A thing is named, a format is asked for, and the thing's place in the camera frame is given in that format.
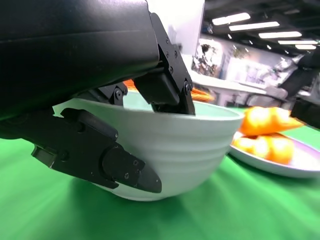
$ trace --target white plate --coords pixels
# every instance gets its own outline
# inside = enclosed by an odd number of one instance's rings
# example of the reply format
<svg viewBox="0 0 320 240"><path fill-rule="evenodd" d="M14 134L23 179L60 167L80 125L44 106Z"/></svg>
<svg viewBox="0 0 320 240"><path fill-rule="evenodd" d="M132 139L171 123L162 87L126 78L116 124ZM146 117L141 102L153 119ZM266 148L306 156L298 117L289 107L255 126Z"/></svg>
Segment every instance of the white plate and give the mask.
<svg viewBox="0 0 320 240"><path fill-rule="evenodd" d="M240 136L239 132L234 135L235 138ZM293 158L289 165L254 156L234 146L231 146L229 154L248 165L269 173L292 178L320 177L320 152L301 141L289 138L294 143Z"/></svg>

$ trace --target robotic arm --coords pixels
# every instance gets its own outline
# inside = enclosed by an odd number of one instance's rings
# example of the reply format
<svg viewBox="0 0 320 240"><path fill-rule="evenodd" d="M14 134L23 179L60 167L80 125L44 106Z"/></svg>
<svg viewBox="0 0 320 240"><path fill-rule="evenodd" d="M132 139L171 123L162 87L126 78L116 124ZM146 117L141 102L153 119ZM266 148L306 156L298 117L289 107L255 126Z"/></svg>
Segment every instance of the robotic arm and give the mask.
<svg viewBox="0 0 320 240"><path fill-rule="evenodd" d="M0 2L0 138L25 139L51 169L114 189L160 193L159 176L119 145L118 132L71 98L122 105L135 86L155 112L194 115L178 47L145 0Z"/></svg>

